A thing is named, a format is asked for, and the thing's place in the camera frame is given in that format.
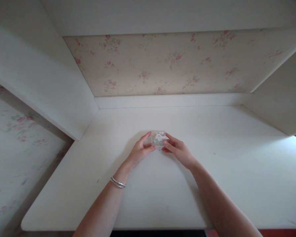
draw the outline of floral wallpaper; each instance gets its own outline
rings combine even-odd
[[[13,236],[72,142],[0,85],[0,236]]]
[[[94,96],[251,92],[296,28],[64,38]]]

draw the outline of finger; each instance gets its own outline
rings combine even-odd
[[[165,148],[165,147],[163,147],[161,150],[162,150],[163,152],[165,152],[165,153],[172,153],[170,150],[168,150],[168,149]]]
[[[169,142],[171,145],[173,145],[174,147],[176,146],[176,144],[175,144],[175,142],[173,142],[173,141],[171,141],[171,140],[169,140],[169,139],[167,139],[167,142]]]
[[[151,144],[144,144],[144,145],[143,145],[144,148],[148,148],[148,147],[150,147],[150,146],[151,146]]]
[[[179,142],[180,140],[171,136],[169,133],[165,133],[167,135],[167,137],[172,141],[172,142]]]
[[[144,136],[142,136],[138,141],[139,144],[142,145],[144,141],[150,136],[150,134],[151,134],[151,131],[147,132]]]
[[[172,146],[169,142],[164,141],[163,142],[165,148],[167,148],[169,151],[171,151],[172,153],[175,153],[178,149],[175,148],[174,146]]]
[[[144,151],[145,151],[146,154],[148,154],[148,153],[150,153],[150,152],[152,152],[152,151],[154,151],[156,149],[157,149],[157,146],[150,146],[148,148],[145,148]]]

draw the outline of forearm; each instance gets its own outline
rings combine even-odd
[[[220,237],[260,237],[261,234],[197,162],[190,168],[208,217]]]
[[[131,168],[123,163],[114,178],[126,184],[130,172]],[[109,181],[81,221],[74,237],[110,236],[123,194],[124,189]]]

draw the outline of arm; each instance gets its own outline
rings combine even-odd
[[[184,142],[167,134],[164,152],[173,153],[189,169],[200,190],[210,221],[220,237],[261,237],[260,232],[231,201],[208,171],[193,157]]]
[[[145,156],[154,151],[156,146],[144,146],[143,142],[151,132],[135,143],[128,158],[114,174],[114,178],[123,184],[127,183],[130,172],[142,161]],[[90,207],[74,237],[110,236],[121,205],[124,189],[108,182],[101,194]]]

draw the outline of dark floor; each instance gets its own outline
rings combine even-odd
[[[119,230],[119,231],[113,231],[111,234],[111,237],[121,237],[121,236],[127,236],[127,237],[145,237],[145,236],[153,236],[153,237],[159,237],[159,236],[171,236],[171,237],[206,237],[203,230]]]

